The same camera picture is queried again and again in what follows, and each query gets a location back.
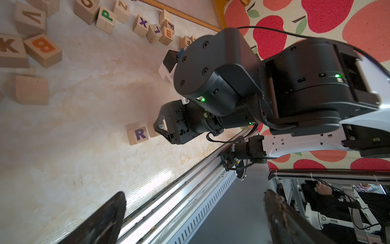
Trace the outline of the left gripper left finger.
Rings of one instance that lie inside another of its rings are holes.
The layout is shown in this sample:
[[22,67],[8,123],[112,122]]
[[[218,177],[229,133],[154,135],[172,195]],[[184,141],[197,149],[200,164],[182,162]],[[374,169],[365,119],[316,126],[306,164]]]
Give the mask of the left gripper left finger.
[[117,192],[59,244],[115,244],[126,212],[124,192]]

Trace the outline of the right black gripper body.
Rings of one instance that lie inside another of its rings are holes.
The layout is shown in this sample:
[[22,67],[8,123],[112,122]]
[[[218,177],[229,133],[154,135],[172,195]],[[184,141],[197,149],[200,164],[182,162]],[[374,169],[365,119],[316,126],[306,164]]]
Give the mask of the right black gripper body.
[[254,117],[247,108],[240,108],[230,115],[219,117],[195,103],[183,105],[176,100],[163,105],[159,112],[165,116],[171,144],[185,144],[203,133],[220,135],[225,129],[245,126],[257,127]]

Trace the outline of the wooden block letter E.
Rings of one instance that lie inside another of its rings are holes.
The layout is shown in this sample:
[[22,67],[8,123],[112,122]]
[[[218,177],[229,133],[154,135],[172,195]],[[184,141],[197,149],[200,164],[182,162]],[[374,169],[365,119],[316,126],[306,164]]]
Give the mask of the wooden block letter E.
[[[166,125],[164,123],[160,124],[158,127],[162,130],[166,130]],[[155,131],[153,123],[147,125],[147,130],[150,138],[160,136],[160,134]]]

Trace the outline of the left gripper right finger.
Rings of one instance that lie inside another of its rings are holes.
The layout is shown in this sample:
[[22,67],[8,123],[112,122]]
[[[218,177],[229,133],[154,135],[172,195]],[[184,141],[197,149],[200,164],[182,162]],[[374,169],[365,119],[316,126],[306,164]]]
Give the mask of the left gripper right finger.
[[298,212],[272,190],[264,196],[265,211],[274,244],[332,244]]

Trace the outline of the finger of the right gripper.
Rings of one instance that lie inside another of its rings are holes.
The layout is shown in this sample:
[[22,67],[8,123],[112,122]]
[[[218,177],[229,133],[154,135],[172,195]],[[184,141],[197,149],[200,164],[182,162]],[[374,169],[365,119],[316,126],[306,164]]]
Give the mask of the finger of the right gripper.
[[163,136],[166,140],[169,140],[169,129],[165,116],[162,112],[158,114],[157,119],[153,124],[153,128],[157,134]]

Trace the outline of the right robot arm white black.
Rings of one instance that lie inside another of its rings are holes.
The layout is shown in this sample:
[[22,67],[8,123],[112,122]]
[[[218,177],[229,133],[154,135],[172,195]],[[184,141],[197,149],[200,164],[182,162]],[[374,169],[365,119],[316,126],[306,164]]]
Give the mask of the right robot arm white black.
[[171,144],[260,124],[221,155],[226,170],[240,160],[267,163],[305,151],[357,151],[351,170],[390,169],[390,73],[376,59],[336,40],[302,36],[261,60],[238,28],[200,37],[174,54],[174,88],[188,99],[161,107],[153,127]]

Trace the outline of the wooden block letter R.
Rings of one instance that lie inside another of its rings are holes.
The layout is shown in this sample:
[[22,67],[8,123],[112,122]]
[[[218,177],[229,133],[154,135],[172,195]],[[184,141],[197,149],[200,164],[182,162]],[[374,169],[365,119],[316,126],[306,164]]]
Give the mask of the wooden block letter R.
[[130,145],[137,145],[149,140],[146,126],[127,130]]

